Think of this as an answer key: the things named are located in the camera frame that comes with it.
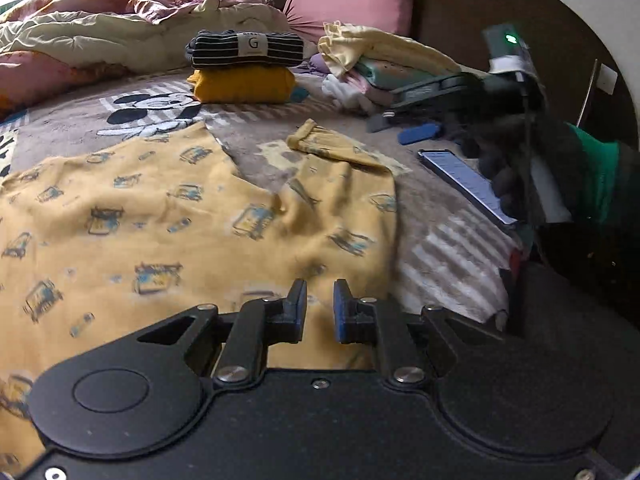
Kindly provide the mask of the green sleeved forearm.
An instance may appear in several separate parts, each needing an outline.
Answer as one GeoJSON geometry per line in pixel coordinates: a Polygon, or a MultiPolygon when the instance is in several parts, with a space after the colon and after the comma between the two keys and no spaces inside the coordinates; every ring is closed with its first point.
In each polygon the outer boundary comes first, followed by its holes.
{"type": "Polygon", "coordinates": [[[536,121],[535,152],[551,170],[561,200],[574,221],[602,226],[639,223],[639,153],[602,142],[551,117],[536,121]]]}

